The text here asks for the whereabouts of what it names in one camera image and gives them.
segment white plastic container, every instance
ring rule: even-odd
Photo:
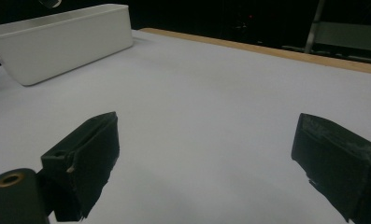
[[[0,25],[0,63],[24,86],[132,45],[124,5],[87,7]]]

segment white table surface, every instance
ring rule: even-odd
[[[25,88],[0,67],[0,174],[116,111],[121,155],[82,223],[346,223],[291,159],[300,113],[371,141],[371,75],[134,31]]]

